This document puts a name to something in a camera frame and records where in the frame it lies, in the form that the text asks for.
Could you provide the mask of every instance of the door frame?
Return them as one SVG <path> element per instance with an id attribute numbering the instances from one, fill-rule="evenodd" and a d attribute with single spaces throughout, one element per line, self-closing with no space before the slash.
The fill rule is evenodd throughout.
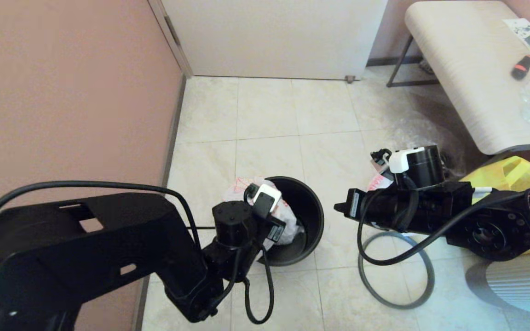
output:
<path id="1" fill-rule="evenodd" d="M 185 58 L 185 53 L 183 53 L 181 45 L 175 41 L 175 38 L 171 33 L 171 29 L 167 24 L 167 11 L 162 5 L 161 0 L 148 0 L 148 2 L 151 6 L 151 9 L 153 9 L 153 13 L 156 17 L 158 25 L 161 27 L 162 34 L 165 36 L 165 39 L 167 40 L 167 43 L 169 44 L 169 47 L 171 48 L 171 51 L 173 52 L 173 55 L 177 60 L 179 68 L 181 69 L 186 78 L 193 77 L 193 71 L 191 71 L 191 67 L 189 62 L 187 61 L 187 58 Z"/>

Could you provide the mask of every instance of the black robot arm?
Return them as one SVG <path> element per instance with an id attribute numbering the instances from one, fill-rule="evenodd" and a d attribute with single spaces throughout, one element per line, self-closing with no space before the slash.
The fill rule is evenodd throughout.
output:
<path id="1" fill-rule="evenodd" d="M 465 247 L 494 261 L 510 260 L 530 249 L 530 190 L 493 190 L 472 205 L 475 188 L 468 182 L 445 182 L 436 146 L 387 153 L 372 153 L 374 160 L 389 159 L 386 189 L 364 192 L 352 188 L 347 201 L 334 209 L 345 217 L 383 230 L 415 232 L 429 237 L 408 254 L 374 264 L 394 264 L 408 258 L 444 235 L 450 245 Z"/>
<path id="2" fill-rule="evenodd" d="M 250 198 L 256 189 L 248 189 Z M 178 198 L 197 238 L 189 207 Z M 263 242 L 277 241 L 285 227 L 271 216 L 278 199 L 280 194 L 261 193 L 254 205 L 215 206 L 217 236 L 203 250 L 175 206 L 159 194 L 121 193 L 4 210 L 0 331 L 71 331 L 83 303 L 150 273 L 160 277 L 166 296 L 190 322 L 205 320 L 217 313 L 232 285 L 244 281 Z M 100 228 L 82 226 L 91 219 Z M 223 279 L 230 282 L 226 289 Z"/>

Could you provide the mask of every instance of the trash can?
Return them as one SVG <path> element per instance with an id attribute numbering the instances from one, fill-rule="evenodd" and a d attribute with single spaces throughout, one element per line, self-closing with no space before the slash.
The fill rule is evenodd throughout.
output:
<path id="1" fill-rule="evenodd" d="M 282 199 L 292 208 L 298 224 L 304 227 L 289 245 L 274 245 L 267 251 L 271 266 L 288 266 L 300 262 L 310 255 L 324 230 L 324 212 L 318 197 L 303 182 L 290 177 L 277 176 L 267 178 L 281 191 Z"/>

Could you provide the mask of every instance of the white plastic bag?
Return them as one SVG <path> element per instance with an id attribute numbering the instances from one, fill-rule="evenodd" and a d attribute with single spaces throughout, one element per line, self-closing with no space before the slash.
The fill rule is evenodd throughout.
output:
<path id="1" fill-rule="evenodd" d="M 244 190 L 252 183 L 256 184 L 257 186 L 267 184 L 273 188 L 277 188 L 275 187 L 275 184 L 273 184 L 269 180 L 265 180 L 262 177 L 238 177 L 236 178 L 236 182 L 234 183 L 234 185 L 229 187 L 228 190 L 224 193 L 222 197 L 223 201 L 242 201 L 242 195 L 244 194 Z M 286 223 L 286 228 L 284 229 L 282 235 L 280 235 L 279 241 L 275 243 L 275 245 L 291 244 L 294 240 L 294 237 L 296 237 L 298 233 L 304 232 L 303 226 L 299 226 L 297 224 L 296 215 L 294 215 L 292 208 L 283 199 L 283 196 L 271 215 L 277 218 L 278 220 L 284 221 Z"/>

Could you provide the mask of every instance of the door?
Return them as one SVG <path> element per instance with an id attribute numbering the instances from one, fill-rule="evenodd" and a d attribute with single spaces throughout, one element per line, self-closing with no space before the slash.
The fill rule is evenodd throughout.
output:
<path id="1" fill-rule="evenodd" d="M 361 76 L 387 0 L 162 0 L 193 73 Z"/>

